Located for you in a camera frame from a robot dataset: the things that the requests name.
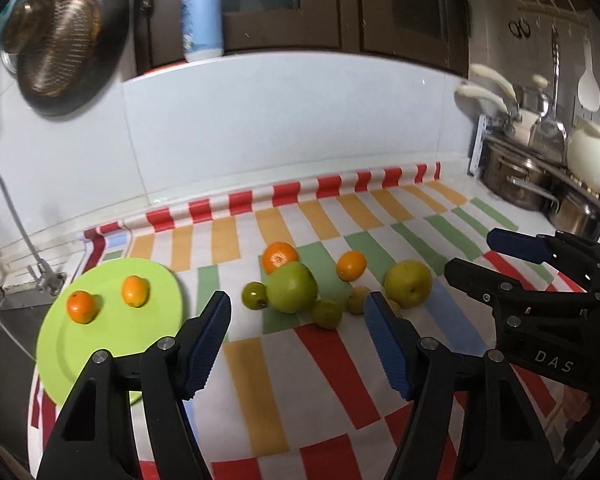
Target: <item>white teapot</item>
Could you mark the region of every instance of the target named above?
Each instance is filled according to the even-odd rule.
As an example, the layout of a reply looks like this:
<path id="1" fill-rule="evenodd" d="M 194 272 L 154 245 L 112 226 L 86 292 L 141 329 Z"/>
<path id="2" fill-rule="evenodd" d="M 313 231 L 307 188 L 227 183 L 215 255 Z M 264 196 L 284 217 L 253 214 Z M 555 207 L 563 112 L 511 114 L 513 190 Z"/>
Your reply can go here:
<path id="1" fill-rule="evenodd" d="M 595 193 L 600 194 L 600 126 L 576 116 L 567 139 L 567 167 Z"/>

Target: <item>wooden cabinet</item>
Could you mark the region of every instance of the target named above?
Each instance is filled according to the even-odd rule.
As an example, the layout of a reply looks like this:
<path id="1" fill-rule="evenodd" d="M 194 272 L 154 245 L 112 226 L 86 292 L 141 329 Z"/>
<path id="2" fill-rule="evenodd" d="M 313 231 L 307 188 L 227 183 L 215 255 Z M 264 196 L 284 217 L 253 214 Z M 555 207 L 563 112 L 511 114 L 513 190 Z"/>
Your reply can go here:
<path id="1" fill-rule="evenodd" d="M 180 0 L 135 0 L 138 73 L 184 59 Z M 314 48 L 400 57 L 465 75 L 465 0 L 222 0 L 227 53 Z"/>

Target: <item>orange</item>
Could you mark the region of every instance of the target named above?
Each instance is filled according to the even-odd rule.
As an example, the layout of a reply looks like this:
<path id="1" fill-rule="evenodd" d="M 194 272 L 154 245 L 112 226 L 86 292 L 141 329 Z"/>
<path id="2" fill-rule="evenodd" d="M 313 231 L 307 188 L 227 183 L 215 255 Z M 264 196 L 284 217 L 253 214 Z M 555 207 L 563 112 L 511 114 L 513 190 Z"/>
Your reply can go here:
<path id="1" fill-rule="evenodd" d="M 66 311 L 76 323 L 87 324 L 96 317 L 98 307 L 91 294 L 85 290 L 76 290 L 66 300 Z"/>
<path id="2" fill-rule="evenodd" d="M 264 249 L 262 254 L 262 268 L 267 274 L 271 274 L 278 267 L 282 267 L 289 262 L 300 260 L 298 251 L 286 242 L 273 242 Z"/>
<path id="3" fill-rule="evenodd" d="M 358 279 L 365 269 L 366 258 L 360 251 L 347 251 L 336 264 L 336 272 L 343 282 L 352 282 Z"/>
<path id="4" fill-rule="evenodd" d="M 143 306 L 149 299 L 149 282 L 140 276 L 127 276 L 122 283 L 122 299 L 128 306 Z"/>

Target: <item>sink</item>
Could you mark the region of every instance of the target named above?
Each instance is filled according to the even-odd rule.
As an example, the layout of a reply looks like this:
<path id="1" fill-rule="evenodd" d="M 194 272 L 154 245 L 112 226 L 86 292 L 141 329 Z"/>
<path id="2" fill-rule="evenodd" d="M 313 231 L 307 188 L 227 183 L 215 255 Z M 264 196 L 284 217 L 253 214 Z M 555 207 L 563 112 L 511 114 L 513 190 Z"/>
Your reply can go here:
<path id="1" fill-rule="evenodd" d="M 13 292 L 0 304 L 0 444 L 28 470 L 27 414 L 36 341 L 52 301 L 31 288 Z"/>

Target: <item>colorful tablecloth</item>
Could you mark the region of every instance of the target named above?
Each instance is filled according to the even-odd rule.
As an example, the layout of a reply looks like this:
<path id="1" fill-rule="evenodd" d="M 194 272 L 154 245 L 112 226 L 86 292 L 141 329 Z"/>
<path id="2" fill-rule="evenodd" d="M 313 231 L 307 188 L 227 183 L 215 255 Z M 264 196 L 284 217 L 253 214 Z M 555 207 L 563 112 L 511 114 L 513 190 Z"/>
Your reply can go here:
<path id="1" fill-rule="evenodd" d="M 422 336 L 453 351 L 482 355 L 495 342 L 490 309 L 452 289 L 443 266 L 459 256 L 520 280 L 526 288 L 576 290 L 547 266 L 493 253 L 494 227 L 533 231 L 550 226 L 515 209 L 465 175 L 441 176 L 440 163 L 357 171 L 213 196 L 150 211 L 85 232 L 78 273 L 113 258 L 150 258 L 182 285 L 186 316 L 200 313 L 215 290 L 232 299 L 232 321 L 208 383 L 186 410 L 217 480 L 381 479 L 410 406 L 386 380 L 361 317 L 345 314 L 336 331 L 304 313 L 251 311 L 240 302 L 261 280 L 259 256 L 282 240 L 298 248 L 322 297 L 343 297 L 354 285 L 380 290 L 397 261 L 416 258 L 435 275 L 426 304 L 402 311 Z M 368 268 L 341 282 L 335 262 L 365 253 Z M 562 450 L 562 386 L 516 368 L 554 454 Z M 34 376 L 29 461 L 38 470 L 59 406 Z M 439 478 L 450 478 L 461 436 L 464 395 L 454 399 Z M 132 407 L 145 480 L 157 478 L 142 403 Z"/>

